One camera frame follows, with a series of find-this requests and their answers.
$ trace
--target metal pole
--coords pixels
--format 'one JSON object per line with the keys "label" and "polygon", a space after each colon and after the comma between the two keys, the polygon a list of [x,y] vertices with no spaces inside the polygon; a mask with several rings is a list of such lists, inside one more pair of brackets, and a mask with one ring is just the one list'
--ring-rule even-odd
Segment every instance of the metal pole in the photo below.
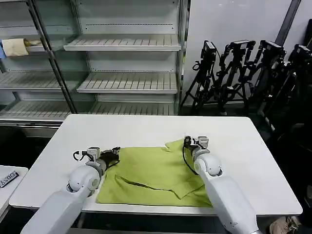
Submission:
{"label": "metal pole", "polygon": [[275,40],[275,43],[280,45],[280,46],[283,46],[285,41],[286,41],[286,38],[287,38],[287,35],[290,31],[290,28],[293,24],[293,19],[297,13],[297,10],[299,8],[299,5],[301,3],[301,0],[292,0],[289,8],[288,8],[288,11],[287,11],[287,14],[284,18],[284,21],[283,21],[283,24],[279,30],[279,33],[276,37],[276,40]]}

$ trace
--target blue cloth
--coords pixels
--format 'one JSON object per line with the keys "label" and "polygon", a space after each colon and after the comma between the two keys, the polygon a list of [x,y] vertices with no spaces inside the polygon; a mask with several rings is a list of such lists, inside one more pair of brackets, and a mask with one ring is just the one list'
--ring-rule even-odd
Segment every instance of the blue cloth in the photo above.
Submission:
{"label": "blue cloth", "polygon": [[2,40],[0,40],[0,59],[4,59],[6,56],[5,56],[5,53],[4,53],[4,50],[3,50],[3,46],[2,46]]}

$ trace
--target white wall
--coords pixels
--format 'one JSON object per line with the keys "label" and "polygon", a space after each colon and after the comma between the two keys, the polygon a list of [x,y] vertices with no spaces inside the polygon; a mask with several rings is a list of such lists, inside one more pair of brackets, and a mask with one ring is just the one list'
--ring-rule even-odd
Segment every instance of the white wall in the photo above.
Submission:
{"label": "white wall", "polygon": [[285,59],[288,59],[296,44],[303,43],[309,19],[312,19],[312,1],[301,0],[284,44],[284,48],[287,51]]}
{"label": "white wall", "polygon": [[[204,40],[212,41],[221,54],[232,41],[255,40],[253,59],[260,40],[275,41],[290,3],[291,0],[191,0],[183,91],[189,89],[196,75],[192,66],[200,60]],[[217,58],[215,72],[219,70],[218,63]]]}

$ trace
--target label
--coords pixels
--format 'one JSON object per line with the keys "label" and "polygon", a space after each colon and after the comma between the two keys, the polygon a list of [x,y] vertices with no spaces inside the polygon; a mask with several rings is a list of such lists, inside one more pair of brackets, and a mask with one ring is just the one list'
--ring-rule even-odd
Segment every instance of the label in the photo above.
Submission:
{"label": "label", "polygon": [[7,175],[5,178],[0,180],[0,188],[5,187],[8,183],[13,181],[16,177],[18,177],[19,174],[16,171],[11,172],[9,175]]}

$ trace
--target black cable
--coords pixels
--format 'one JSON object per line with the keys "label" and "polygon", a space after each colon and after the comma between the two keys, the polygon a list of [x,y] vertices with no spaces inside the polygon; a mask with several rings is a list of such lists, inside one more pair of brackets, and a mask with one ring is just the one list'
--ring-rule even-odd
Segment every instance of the black cable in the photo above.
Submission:
{"label": "black cable", "polygon": [[74,152],[74,153],[73,153],[73,157],[74,157],[74,159],[75,159],[76,161],[79,161],[79,159],[78,159],[78,158],[76,158],[76,155],[79,155],[79,151],[76,151],[76,152]]}
{"label": "black cable", "polygon": [[221,56],[220,56],[220,54],[219,54],[219,51],[218,51],[218,49],[217,49],[217,47],[215,46],[215,44],[211,41],[211,44],[215,47],[215,50],[216,50],[216,52],[218,53],[218,56],[219,56],[219,59],[221,58]]}
{"label": "black cable", "polygon": [[120,160],[117,160],[117,162],[115,162],[114,164],[112,164],[112,165],[108,166],[108,168],[111,168],[111,167],[113,167],[113,166],[117,165],[119,162],[120,162]]}
{"label": "black cable", "polygon": [[190,165],[187,163],[187,161],[186,161],[186,159],[185,159],[185,156],[184,156],[184,146],[183,146],[183,148],[182,148],[182,156],[183,156],[183,160],[184,160],[184,162],[185,162],[185,164],[190,168],[190,170],[195,174],[195,175],[198,175],[197,173],[196,173],[196,171],[194,171],[191,167],[190,167]]}

